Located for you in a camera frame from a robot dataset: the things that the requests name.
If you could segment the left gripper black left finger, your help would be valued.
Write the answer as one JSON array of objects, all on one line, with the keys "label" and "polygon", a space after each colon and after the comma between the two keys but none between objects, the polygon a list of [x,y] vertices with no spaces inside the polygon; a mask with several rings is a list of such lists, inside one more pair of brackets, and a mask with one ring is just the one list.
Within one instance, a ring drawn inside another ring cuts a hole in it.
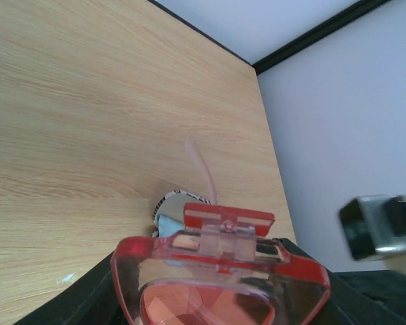
[{"label": "left gripper black left finger", "polygon": [[127,324],[116,298],[110,261],[102,260],[58,296],[16,322],[24,324]]}]

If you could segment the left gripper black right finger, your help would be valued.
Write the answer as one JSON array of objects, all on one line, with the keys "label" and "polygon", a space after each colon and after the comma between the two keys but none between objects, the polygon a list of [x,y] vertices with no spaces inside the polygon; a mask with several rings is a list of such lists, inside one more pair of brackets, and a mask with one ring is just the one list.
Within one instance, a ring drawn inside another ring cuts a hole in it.
[{"label": "left gripper black right finger", "polygon": [[406,275],[394,271],[331,272],[287,238],[275,324],[406,324]]}]

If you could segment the light blue cleaning cloth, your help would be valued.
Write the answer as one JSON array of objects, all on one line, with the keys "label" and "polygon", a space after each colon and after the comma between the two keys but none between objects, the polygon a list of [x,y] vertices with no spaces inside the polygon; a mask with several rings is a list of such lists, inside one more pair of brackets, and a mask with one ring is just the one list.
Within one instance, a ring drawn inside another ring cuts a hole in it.
[{"label": "light blue cleaning cloth", "polygon": [[184,224],[165,215],[159,215],[157,228],[158,236],[163,238],[172,236],[176,232],[183,230]]}]

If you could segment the flag pattern glasses case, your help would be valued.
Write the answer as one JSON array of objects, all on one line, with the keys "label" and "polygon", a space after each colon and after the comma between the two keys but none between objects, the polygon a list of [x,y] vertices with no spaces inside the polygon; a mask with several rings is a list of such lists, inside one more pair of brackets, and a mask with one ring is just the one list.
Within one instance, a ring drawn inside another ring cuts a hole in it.
[{"label": "flag pattern glasses case", "polygon": [[152,237],[159,237],[157,228],[159,215],[165,215],[184,224],[183,210],[185,204],[189,202],[211,204],[207,198],[189,193],[185,190],[174,190],[163,196],[156,205],[152,214],[152,220],[154,222],[154,231],[152,232]]}]

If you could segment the pink translucent sunglasses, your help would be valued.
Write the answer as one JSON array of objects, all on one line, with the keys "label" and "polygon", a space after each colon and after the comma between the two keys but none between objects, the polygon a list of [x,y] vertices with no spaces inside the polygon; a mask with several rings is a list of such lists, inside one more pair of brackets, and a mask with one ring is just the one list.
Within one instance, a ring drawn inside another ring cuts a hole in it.
[{"label": "pink translucent sunglasses", "polygon": [[185,228],[169,237],[121,240],[112,279],[130,324],[275,324],[281,246],[272,213],[220,206],[196,143],[185,144],[211,204],[186,203]]}]

